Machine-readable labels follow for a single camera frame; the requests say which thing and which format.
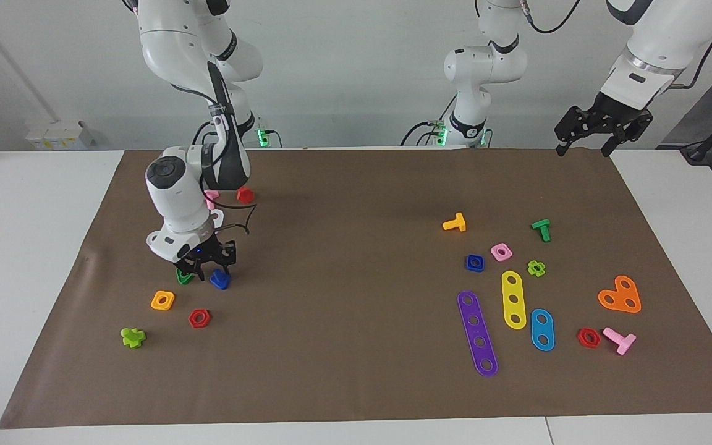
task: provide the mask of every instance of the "purple strip with holes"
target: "purple strip with holes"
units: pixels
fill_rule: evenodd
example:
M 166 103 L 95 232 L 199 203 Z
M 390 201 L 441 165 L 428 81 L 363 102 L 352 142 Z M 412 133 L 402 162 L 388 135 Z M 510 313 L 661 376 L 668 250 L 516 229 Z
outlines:
M 460 308 L 460 316 L 463 318 L 463 327 L 466 329 L 468 346 L 472 350 L 474 367 L 481 375 L 491 377 L 499 371 L 499 364 L 496 361 L 491 338 L 488 336 L 488 327 L 485 325 L 477 295 L 464 290 L 458 294 L 457 304 Z

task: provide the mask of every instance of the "green t-shaped piece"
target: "green t-shaped piece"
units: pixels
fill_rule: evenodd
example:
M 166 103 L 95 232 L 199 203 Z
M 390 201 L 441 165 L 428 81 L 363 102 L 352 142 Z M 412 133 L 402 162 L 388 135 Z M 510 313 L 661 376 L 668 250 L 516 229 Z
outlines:
M 122 336 L 122 344 L 124 346 L 130 347 L 131 349 L 136 349 L 137 347 L 141 347 L 142 341 L 144 341 L 147 338 L 147 335 L 145 334 L 144 331 L 140 331 L 139 329 L 136 329 L 136 328 L 133 328 L 133 329 L 125 328 L 125 329 L 119 331 L 119 335 Z
M 543 237 L 543 242 L 550 242 L 551 234 L 548 233 L 548 226 L 550 225 L 551 221 L 547 219 L 541 219 L 538 222 L 532 224 L 532 229 L 540 231 L 540 236 Z

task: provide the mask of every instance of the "blue square nut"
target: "blue square nut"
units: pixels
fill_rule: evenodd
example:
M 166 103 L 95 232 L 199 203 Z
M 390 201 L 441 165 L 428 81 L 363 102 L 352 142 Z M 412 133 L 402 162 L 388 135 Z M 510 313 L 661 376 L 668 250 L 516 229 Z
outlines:
M 485 270 L 485 258 L 480 255 L 469 255 L 466 257 L 466 269 L 470 271 Z
M 213 271 L 213 275 L 210 276 L 210 284 L 215 287 L 225 290 L 229 287 L 230 275 L 221 269 L 216 269 Z

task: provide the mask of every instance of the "orange heart-shaped piece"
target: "orange heart-shaped piece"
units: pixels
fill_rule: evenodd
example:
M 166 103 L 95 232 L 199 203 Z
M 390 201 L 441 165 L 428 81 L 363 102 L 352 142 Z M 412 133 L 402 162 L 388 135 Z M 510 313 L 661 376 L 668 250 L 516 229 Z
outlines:
M 638 313 L 642 310 L 642 301 L 639 299 L 639 291 L 633 279 L 620 275 L 614 279 L 614 285 L 617 290 L 601 290 L 598 293 L 601 306 L 628 313 Z

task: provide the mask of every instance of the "blue oval piece with holes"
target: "blue oval piece with holes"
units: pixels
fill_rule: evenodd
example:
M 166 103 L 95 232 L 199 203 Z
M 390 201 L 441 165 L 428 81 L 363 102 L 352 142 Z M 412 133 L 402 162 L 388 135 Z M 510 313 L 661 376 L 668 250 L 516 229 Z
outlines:
M 485 270 L 485 258 L 480 255 L 469 255 L 466 257 L 466 269 L 470 271 Z
M 554 318 L 545 309 L 532 310 L 532 344 L 543 352 L 554 349 Z

